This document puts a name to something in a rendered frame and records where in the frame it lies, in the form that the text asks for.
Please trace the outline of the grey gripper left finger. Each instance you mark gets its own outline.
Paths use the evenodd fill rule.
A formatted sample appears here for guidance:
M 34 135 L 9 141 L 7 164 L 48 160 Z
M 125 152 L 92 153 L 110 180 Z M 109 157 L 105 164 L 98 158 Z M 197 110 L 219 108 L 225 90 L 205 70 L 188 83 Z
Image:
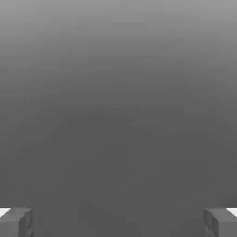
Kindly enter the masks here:
M 0 237 L 35 237 L 34 209 L 0 207 Z

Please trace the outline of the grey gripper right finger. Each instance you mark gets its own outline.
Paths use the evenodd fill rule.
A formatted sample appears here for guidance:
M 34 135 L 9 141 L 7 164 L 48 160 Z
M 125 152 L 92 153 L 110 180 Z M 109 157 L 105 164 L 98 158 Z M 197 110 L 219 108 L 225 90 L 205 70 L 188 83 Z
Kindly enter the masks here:
M 205 208 L 203 218 L 207 237 L 237 237 L 237 208 Z

